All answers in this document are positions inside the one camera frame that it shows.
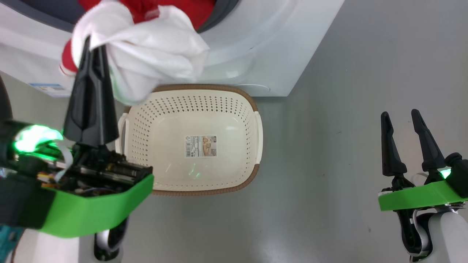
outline white washing machine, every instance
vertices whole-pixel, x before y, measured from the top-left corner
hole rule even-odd
[[[251,96],[288,96],[343,1],[231,0],[231,10],[201,33],[211,50],[198,83],[236,85]],[[70,90],[73,83],[62,76],[59,62],[81,7],[75,0],[59,12],[41,10],[37,0],[0,2],[0,71]]]

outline gray floor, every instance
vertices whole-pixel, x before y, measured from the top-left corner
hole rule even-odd
[[[407,262],[398,219],[377,202],[391,181],[380,114],[392,117],[408,175],[422,162],[413,108],[445,155],[468,156],[467,12],[464,0],[346,0],[290,96],[256,99],[256,179],[225,195],[149,197],[131,217],[124,262]],[[61,127],[66,100],[5,82],[16,118]]]

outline laundry basket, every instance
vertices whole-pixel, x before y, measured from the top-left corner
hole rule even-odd
[[[157,195],[240,190],[254,179],[262,159],[258,109],[249,95],[230,86],[158,87],[143,104],[127,109],[118,126],[127,158],[153,166]],[[122,152],[120,139],[116,151]]]

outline glowing green led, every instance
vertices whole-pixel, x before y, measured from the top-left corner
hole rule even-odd
[[[440,171],[440,173],[442,174],[442,177],[443,177],[444,179],[447,179],[447,177],[450,175],[451,172],[452,172],[451,169],[447,169],[447,170],[442,170],[442,171]]]
[[[39,144],[51,140],[63,140],[63,136],[49,127],[33,125],[19,132],[15,140],[16,150],[31,153]]]

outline white towel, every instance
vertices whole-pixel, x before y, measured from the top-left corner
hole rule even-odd
[[[195,81],[202,73],[209,47],[188,16],[174,6],[159,6],[153,20],[133,23],[120,2],[103,1],[82,16],[71,42],[80,65],[83,45],[106,45],[114,97],[127,105],[142,103],[162,80]]]

